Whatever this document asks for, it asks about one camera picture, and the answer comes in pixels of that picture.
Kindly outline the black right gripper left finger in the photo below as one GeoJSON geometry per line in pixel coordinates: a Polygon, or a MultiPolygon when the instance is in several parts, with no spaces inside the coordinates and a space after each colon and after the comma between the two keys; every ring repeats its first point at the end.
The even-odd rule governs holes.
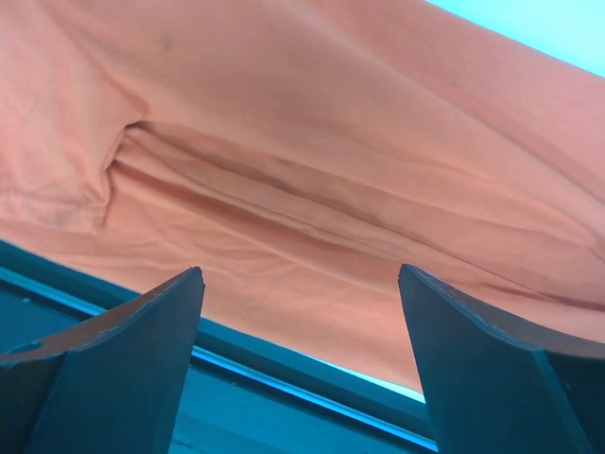
{"type": "Polygon", "coordinates": [[[203,295],[191,268],[2,355],[2,452],[168,452],[203,295]]]}

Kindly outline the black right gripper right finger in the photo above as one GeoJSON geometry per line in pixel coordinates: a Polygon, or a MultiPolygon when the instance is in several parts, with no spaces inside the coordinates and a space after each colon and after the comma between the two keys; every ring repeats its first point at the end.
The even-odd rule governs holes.
{"type": "Polygon", "coordinates": [[[439,452],[603,452],[603,343],[532,323],[410,265],[398,283],[439,452]]]}

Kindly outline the orange t shirt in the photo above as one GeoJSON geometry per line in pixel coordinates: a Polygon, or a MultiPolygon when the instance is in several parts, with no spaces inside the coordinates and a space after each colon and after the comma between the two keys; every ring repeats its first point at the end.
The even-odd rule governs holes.
{"type": "Polygon", "coordinates": [[[604,80],[423,1],[5,1],[1,237],[412,389],[404,264],[604,338],[604,80]]]}

